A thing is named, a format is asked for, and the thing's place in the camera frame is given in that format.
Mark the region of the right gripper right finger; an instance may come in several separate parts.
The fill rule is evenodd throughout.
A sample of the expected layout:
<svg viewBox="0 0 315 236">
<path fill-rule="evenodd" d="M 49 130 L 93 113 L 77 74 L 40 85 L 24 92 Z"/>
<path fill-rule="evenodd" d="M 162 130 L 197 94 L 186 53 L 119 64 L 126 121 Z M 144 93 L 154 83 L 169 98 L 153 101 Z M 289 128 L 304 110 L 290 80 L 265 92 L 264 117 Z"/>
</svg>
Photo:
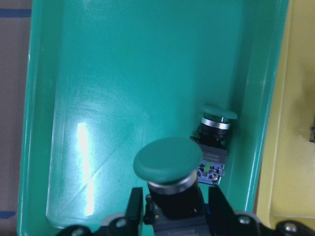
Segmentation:
<svg viewBox="0 0 315 236">
<path fill-rule="evenodd" d="M 209 226 L 214 236 L 232 236 L 236 214 L 219 187 L 208 189 Z"/>
</svg>

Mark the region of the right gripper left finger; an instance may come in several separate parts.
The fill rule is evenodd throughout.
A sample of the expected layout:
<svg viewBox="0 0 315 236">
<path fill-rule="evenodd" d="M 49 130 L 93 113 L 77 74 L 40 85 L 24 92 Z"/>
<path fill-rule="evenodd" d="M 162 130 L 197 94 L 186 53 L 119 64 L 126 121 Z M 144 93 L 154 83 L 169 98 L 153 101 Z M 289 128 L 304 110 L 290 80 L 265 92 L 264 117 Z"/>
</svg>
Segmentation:
<svg viewBox="0 0 315 236">
<path fill-rule="evenodd" d="M 143 188 L 132 189 L 125 213 L 126 236 L 141 236 L 143 226 Z"/>
</svg>

